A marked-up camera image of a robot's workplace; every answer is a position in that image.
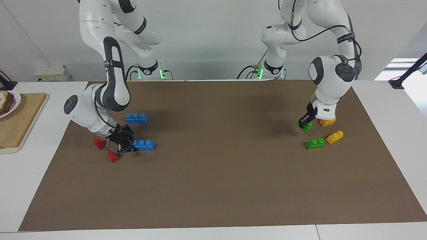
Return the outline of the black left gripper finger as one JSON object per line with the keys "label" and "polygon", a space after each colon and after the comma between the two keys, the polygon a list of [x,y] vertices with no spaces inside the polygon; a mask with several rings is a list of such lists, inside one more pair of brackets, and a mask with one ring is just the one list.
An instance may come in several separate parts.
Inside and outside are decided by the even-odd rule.
{"label": "black left gripper finger", "polygon": [[300,129],[303,129],[308,123],[311,123],[314,119],[314,116],[305,115],[298,120],[298,126]]}

